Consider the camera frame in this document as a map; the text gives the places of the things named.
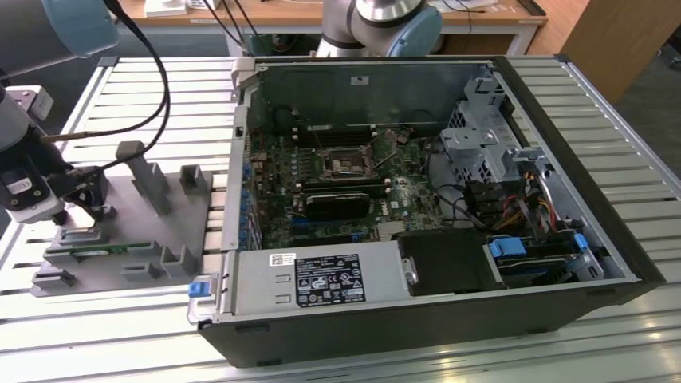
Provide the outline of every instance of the warning symbol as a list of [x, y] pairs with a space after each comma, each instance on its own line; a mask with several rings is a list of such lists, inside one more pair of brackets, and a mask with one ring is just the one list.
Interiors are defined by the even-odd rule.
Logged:
[[298, 279], [298, 290], [309, 290], [309, 279], [307, 278]]

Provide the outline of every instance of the motherboard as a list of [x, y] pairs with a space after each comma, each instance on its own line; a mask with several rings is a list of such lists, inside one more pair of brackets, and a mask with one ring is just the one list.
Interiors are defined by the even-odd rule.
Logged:
[[430, 141], [397, 125], [253, 132], [259, 248], [387, 241], [402, 231], [442, 227], [423, 172]]

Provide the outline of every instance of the blue latch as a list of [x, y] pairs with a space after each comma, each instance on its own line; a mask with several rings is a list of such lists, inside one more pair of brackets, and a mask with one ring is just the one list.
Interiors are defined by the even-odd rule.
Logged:
[[589, 242], [586, 241], [586, 237], [583, 236], [583, 234], [577, 233], [574, 235], [574, 242], [581, 251], [585, 251], [589, 248]]
[[189, 283], [189, 298], [203, 298], [210, 296], [210, 282]]
[[498, 238], [491, 241], [489, 252], [494, 258], [526, 254], [522, 240], [518, 237]]

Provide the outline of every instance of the desk leg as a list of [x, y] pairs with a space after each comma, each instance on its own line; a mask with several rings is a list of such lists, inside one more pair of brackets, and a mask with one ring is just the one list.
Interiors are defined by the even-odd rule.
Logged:
[[527, 48], [531, 43], [531, 38], [534, 38], [537, 26], [526, 25], [519, 28], [519, 32], [513, 36], [513, 41], [509, 45], [509, 51], [506, 54], [509, 56], [521, 56], [527, 51]]
[[[238, 38], [238, 34], [235, 33], [234, 28], [226, 28], [227, 31], [231, 33], [231, 35]], [[235, 41], [231, 40], [231, 38], [226, 35], [226, 33], [222, 31], [223, 39], [226, 40], [226, 49], [229, 50], [229, 55], [231, 57], [243, 57], [243, 51], [238, 47], [238, 44], [235, 44]]]

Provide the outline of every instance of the green circuit board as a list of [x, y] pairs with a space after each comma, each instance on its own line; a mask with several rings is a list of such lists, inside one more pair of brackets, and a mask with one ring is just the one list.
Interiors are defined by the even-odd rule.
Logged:
[[[250, 190], [257, 195], [261, 248], [285, 248], [378, 241], [379, 223], [398, 223], [406, 231], [442, 227], [441, 209], [422, 174], [425, 143], [431, 138], [409, 139], [399, 128], [377, 129], [366, 145], [354, 148], [299, 148], [290, 136], [255, 136], [250, 141], [254, 177]], [[311, 222], [297, 212], [297, 185], [313, 182], [325, 173], [329, 152], [363, 152], [369, 174], [386, 191], [371, 198], [366, 216], [359, 219]], [[341, 160], [334, 165], [354, 169]]]

